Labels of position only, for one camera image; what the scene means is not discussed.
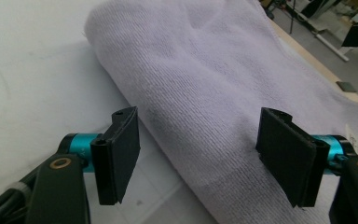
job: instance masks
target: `folded towel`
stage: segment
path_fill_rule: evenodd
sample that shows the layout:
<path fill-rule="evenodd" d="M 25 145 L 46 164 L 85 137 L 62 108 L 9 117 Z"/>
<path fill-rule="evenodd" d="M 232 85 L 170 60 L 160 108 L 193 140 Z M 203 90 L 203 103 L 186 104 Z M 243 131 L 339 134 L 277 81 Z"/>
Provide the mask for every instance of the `folded towel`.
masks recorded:
<path fill-rule="evenodd" d="M 255 150 L 262 106 L 308 133 L 358 135 L 358 104 L 288 55 L 256 0 L 117 0 L 86 36 L 185 182 L 220 223 L 328 223 L 337 178 L 292 208 Z"/>

